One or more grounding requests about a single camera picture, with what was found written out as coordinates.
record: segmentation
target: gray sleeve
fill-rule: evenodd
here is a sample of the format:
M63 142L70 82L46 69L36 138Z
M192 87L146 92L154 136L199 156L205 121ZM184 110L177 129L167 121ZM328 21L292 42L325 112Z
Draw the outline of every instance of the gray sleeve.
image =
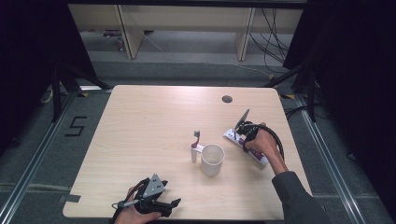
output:
M297 174L284 172L272 181L282 202L285 223L331 223L318 202L305 191Z

